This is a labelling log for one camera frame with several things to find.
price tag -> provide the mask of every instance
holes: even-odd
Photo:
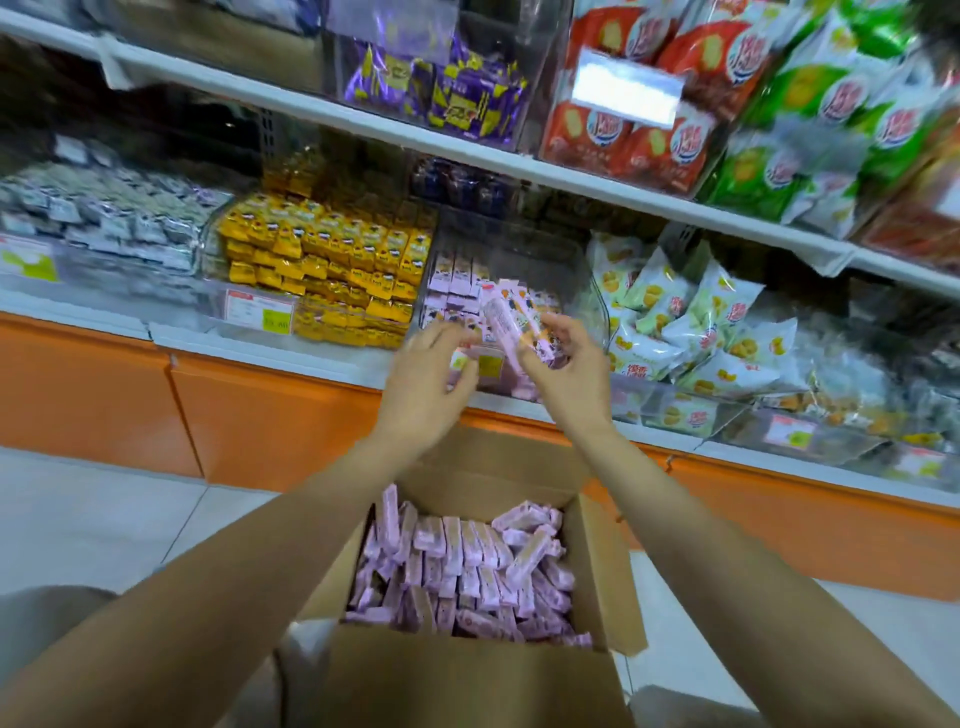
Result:
[[[807,448],[810,447],[810,441],[813,440],[813,433],[816,429],[816,423],[774,415],[770,420],[770,428],[767,430],[763,442],[781,448],[792,448],[806,452]]]
[[[947,456],[942,452],[923,448],[906,448],[894,466],[898,473],[917,477],[938,478]]]
[[[38,240],[0,235],[0,271],[56,282],[53,246]]]
[[[293,311],[292,302],[255,296],[246,291],[228,291],[224,320],[240,327],[288,334]]]

white shelf edge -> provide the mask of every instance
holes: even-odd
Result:
[[[808,463],[785,455],[775,455],[771,452],[758,452],[733,445],[725,445],[724,443],[705,442],[697,448],[694,454],[711,460],[744,465],[771,473],[794,475],[856,491],[960,509],[960,494],[958,493],[947,493],[935,488],[925,488],[920,485],[900,483],[896,480],[865,475],[864,473],[854,473],[843,468]]]

clear plastic bin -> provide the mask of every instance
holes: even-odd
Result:
[[[611,374],[615,420],[681,432],[708,440],[749,405],[692,395],[672,384]]]
[[[851,427],[826,425],[768,408],[742,412],[713,439],[739,448],[833,466],[856,460],[888,442]]]

brand logo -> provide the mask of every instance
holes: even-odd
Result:
[[[820,115],[827,121],[843,124],[867,98],[863,81],[852,76],[841,79],[831,86],[820,102]]]
[[[623,119],[609,113],[591,111],[587,116],[587,134],[598,147],[613,144],[623,131]]]
[[[766,61],[770,44],[758,34],[744,31],[730,47],[727,54],[727,75],[733,85],[743,84],[752,79]]]
[[[704,150],[706,130],[696,121],[684,121],[670,138],[670,155],[680,164],[689,164]]]
[[[920,128],[917,109],[890,109],[876,127],[875,141],[880,149],[895,149],[905,144]]]

tiled floor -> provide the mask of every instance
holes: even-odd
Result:
[[[0,449],[0,594],[40,584],[122,592],[271,497]],[[749,707],[650,560],[633,561],[650,647],[617,656],[624,692],[653,685]],[[960,605],[825,586],[960,712]]]

